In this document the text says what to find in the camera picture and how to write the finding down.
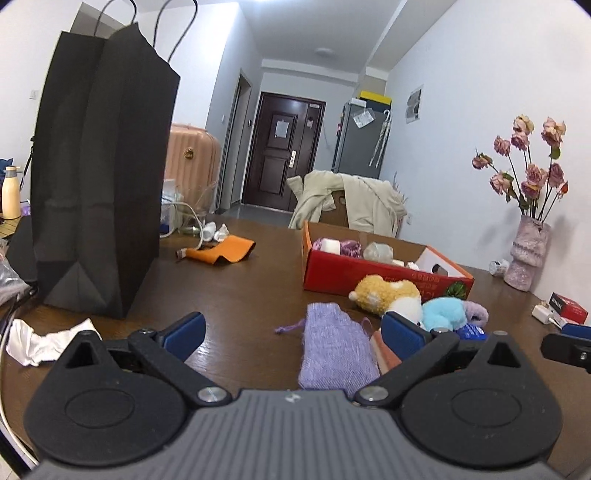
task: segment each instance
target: white crumpled paper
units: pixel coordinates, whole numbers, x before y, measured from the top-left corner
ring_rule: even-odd
[[[209,222],[203,227],[203,241],[204,242],[211,242],[215,240],[216,242],[223,242],[230,232],[228,232],[228,227],[226,224],[223,223],[219,230],[217,230],[217,226],[215,222]]]
[[[86,319],[69,330],[40,336],[25,322],[15,319],[10,327],[6,351],[21,365],[38,367],[41,362],[57,360],[76,334],[83,330],[96,332],[90,319]]]

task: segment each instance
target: toy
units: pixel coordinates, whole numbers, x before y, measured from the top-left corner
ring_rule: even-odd
[[[421,294],[411,281],[388,282],[379,275],[368,275],[349,293],[349,300],[376,315],[396,312],[423,327]]]
[[[488,322],[486,309],[472,301],[454,297],[440,297],[423,304],[423,325],[425,330],[446,328],[460,330],[468,323],[479,328]]]

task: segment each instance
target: paper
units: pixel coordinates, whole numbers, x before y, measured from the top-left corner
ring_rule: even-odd
[[[359,128],[363,128],[373,122],[375,118],[373,118],[369,110],[364,110],[359,115],[355,115],[353,120]]]
[[[290,123],[285,120],[279,120],[275,126],[275,138],[287,138],[287,129]]]
[[[38,367],[41,362],[57,360],[76,334],[83,330],[96,332],[90,319],[86,319],[69,330],[40,336],[25,322],[15,319],[10,327],[6,352],[24,367]]]

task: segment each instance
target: blue plush toy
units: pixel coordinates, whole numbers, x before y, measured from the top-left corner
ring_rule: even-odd
[[[423,325],[428,332],[438,327],[456,331],[468,323],[483,327],[487,321],[486,309],[472,301],[440,297],[423,304]]]

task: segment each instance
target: pink vase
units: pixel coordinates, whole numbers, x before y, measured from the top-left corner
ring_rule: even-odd
[[[513,241],[513,262],[505,274],[505,282],[521,291],[529,291],[535,272],[544,265],[550,225],[528,215],[521,215],[517,235]]]

